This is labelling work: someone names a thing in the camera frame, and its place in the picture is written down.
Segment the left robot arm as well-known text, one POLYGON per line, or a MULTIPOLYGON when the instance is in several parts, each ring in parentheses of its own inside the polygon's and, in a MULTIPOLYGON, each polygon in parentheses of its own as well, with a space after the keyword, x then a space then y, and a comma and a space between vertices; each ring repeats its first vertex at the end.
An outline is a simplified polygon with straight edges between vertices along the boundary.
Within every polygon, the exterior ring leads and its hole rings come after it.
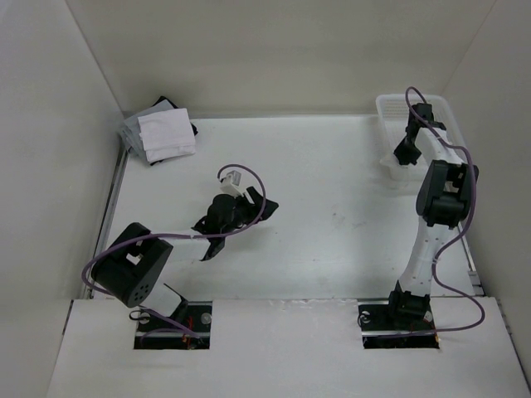
POLYGON ((207 214, 190 230, 196 238, 173 244, 160 237, 148 238, 149 229, 132 223, 114 244, 136 241, 96 261, 90 275, 126 307, 154 311, 167 330, 178 330, 186 321, 188 301, 159 280, 168 260, 171 257, 177 261, 211 260, 225 248, 226 233, 239 231, 255 221, 266 221, 278 208, 277 202, 265 199, 254 187, 235 196, 218 194, 207 214))

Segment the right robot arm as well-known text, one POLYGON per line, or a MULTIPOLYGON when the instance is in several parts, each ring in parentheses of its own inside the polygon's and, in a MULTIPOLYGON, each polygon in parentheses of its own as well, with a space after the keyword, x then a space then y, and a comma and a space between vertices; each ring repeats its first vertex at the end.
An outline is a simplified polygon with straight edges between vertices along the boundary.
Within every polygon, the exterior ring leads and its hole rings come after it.
POLYGON ((417 334, 412 326, 425 319, 431 299, 431 282, 441 253, 462 237, 452 237, 462 222, 462 233, 470 227, 477 199, 479 169, 468 149, 451 144, 446 126, 436 121, 426 101, 409 104, 405 137, 393 155, 402 166, 423 158, 428 166, 417 194, 419 216, 417 237, 407 267, 389 295, 384 315, 396 330, 417 334))

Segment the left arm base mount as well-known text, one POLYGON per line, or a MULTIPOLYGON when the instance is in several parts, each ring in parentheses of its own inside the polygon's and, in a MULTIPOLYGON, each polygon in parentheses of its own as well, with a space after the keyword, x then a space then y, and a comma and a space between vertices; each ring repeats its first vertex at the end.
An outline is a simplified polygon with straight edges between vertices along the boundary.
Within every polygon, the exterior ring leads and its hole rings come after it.
POLYGON ((182 303, 171 322, 144 309, 129 313, 136 323, 135 350, 208 350, 211 341, 213 302, 182 303))

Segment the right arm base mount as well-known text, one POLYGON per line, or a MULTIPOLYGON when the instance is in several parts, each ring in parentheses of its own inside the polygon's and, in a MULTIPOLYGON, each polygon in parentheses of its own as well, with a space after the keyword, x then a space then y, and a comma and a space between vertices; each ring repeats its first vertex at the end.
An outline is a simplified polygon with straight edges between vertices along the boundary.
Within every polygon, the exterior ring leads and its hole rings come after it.
POLYGON ((422 316, 391 315, 385 300, 360 301, 358 325, 366 349, 440 348, 430 308, 422 316))

